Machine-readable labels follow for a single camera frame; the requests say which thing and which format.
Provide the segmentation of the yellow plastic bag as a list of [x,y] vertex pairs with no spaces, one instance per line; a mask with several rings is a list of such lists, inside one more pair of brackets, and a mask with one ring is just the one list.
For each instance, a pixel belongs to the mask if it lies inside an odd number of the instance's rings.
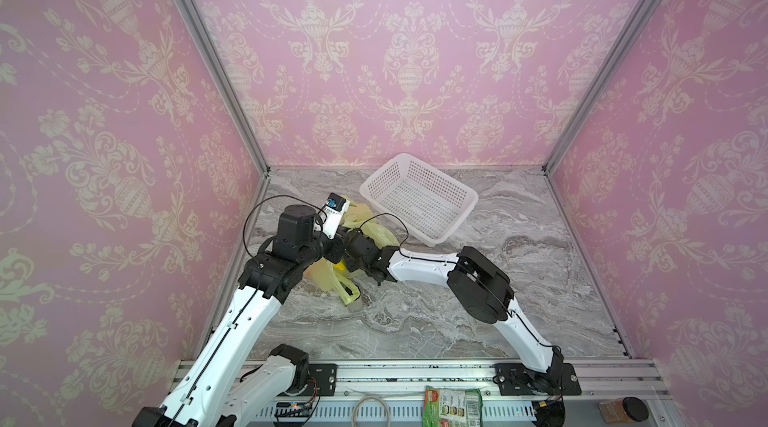
[[[374,213],[367,204],[355,202],[348,197],[345,199],[349,207],[342,215],[341,227],[361,227],[363,233],[371,237],[378,248],[396,246],[399,243],[390,229],[373,220]],[[344,306],[350,306],[359,299],[360,290],[354,279],[362,275],[360,270],[350,272],[344,261],[333,264],[325,258],[312,264],[304,272],[306,280],[324,293],[337,295]]]

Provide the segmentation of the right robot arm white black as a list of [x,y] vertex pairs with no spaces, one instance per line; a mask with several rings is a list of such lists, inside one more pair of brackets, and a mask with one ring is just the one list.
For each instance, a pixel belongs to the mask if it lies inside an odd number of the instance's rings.
[[522,311],[508,275],[479,250],[465,246],[456,254],[414,253],[398,246],[379,247],[360,228],[343,236],[343,261],[378,284],[420,282],[448,288],[475,320],[494,326],[522,363],[519,380],[539,393],[563,392],[564,356],[546,341]]

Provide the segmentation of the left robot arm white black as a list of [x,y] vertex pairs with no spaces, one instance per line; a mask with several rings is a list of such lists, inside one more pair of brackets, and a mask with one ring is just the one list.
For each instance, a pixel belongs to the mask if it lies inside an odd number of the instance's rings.
[[307,382],[308,356],[280,345],[244,381],[236,379],[256,341],[304,272],[326,258],[338,261],[337,235],[348,201],[332,194],[321,209],[295,203],[279,217],[274,236],[250,256],[214,334],[179,384],[157,407],[144,407],[136,426],[246,426],[278,395]]

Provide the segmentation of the white plastic basket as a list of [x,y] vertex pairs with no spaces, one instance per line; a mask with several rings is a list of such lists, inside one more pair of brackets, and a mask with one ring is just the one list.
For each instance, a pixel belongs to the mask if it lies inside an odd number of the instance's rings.
[[378,211],[404,221],[409,232],[430,247],[445,242],[479,200],[471,187],[407,153],[371,174],[359,192]]

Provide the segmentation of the green snack packet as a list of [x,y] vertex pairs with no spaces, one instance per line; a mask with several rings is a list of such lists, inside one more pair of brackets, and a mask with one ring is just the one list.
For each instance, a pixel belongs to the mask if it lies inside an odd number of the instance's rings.
[[481,427],[482,395],[479,390],[427,387],[422,425],[424,427]]

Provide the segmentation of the brown jar black lid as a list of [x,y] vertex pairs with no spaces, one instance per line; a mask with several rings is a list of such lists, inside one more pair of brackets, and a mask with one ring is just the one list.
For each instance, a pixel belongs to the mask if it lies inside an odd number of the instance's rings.
[[637,397],[603,401],[599,403],[598,409],[606,424],[640,423],[650,416],[645,402]]

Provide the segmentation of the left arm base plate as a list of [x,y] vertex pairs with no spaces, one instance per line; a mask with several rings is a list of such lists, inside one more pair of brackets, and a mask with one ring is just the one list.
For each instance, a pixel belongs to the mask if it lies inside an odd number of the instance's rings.
[[338,365],[335,363],[309,363],[295,369],[289,388],[280,396],[331,397],[336,392]]

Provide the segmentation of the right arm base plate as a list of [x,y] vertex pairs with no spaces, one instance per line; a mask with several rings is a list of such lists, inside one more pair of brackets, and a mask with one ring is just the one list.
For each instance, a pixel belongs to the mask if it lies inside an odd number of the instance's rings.
[[580,396],[582,388],[572,364],[563,364],[559,378],[553,373],[527,369],[522,363],[497,363],[493,382],[502,396]]

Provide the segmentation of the aluminium front rail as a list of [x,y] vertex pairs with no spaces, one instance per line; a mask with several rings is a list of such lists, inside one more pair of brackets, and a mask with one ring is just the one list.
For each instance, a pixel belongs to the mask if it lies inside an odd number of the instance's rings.
[[[334,399],[362,393],[383,396],[416,395],[428,386],[478,389],[489,399],[502,397],[493,382],[494,365],[518,363],[515,359],[427,359],[427,360],[326,360],[338,365]],[[565,400],[598,400],[637,397],[668,400],[669,389],[651,360],[627,358],[571,358],[582,388],[580,396],[558,396]]]

